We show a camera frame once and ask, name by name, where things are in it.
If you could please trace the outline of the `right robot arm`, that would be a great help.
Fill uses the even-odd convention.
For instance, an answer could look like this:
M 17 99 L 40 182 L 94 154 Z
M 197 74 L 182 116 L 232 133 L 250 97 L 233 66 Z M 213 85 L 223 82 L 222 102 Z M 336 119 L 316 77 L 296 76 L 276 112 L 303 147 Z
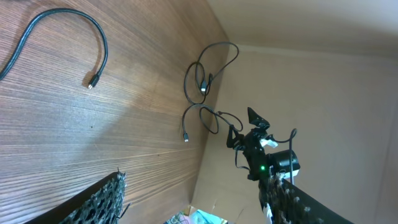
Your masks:
M 249 123 L 254 125 L 246 135 L 238 133 L 234 126 L 229 127 L 226 141 L 228 148 L 239 151 L 245 156 L 249 171 L 248 179 L 252 181 L 266 180 L 277 173 L 287 174 L 289 178 L 298 174 L 300 164 L 297 156 L 292 150 L 292 140 L 297 134 L 293 129 L 287 140 L 279 141 L 272 134 L 268 134 L 270 123 L 259 116 L 252 108 L 248 108 Z M 287 143 L 289 148 L 275 153 L 266 153 L 265 147 L 277 147 L 279 144 Z

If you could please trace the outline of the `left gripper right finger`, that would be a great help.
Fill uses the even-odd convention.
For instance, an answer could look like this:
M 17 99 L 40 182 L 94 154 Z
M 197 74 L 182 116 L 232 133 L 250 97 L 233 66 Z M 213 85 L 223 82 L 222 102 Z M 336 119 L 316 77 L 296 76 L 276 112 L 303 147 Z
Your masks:
M 259 201 L 266 223 L 352 224 L 278 176 L 259 180 Z

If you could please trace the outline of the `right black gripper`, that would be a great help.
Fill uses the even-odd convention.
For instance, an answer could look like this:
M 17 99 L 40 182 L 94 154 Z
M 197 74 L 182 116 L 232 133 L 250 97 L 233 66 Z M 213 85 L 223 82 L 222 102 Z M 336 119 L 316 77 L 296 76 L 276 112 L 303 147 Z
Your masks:
M 242 146 L 243 154 L 249 165 L 267 165 L 267 156 L 264 147 L 261 145 L 262 139 L 267 139 L 267 129 L 270 123 L 259 116 L 251 107 L 248 107 L 249 123 L 255 125 L 246 135 L 239 134 L 234 126 L 229 127 L 226 146 L 237 148 Z

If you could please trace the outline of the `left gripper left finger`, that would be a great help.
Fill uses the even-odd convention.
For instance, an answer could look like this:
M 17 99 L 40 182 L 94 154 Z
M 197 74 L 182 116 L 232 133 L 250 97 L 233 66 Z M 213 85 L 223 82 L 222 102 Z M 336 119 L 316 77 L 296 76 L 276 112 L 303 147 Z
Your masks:
M 126 174 L 113 172 L 59 206 L 29 220 L 28 224 L 113 224 L 124 216 Z

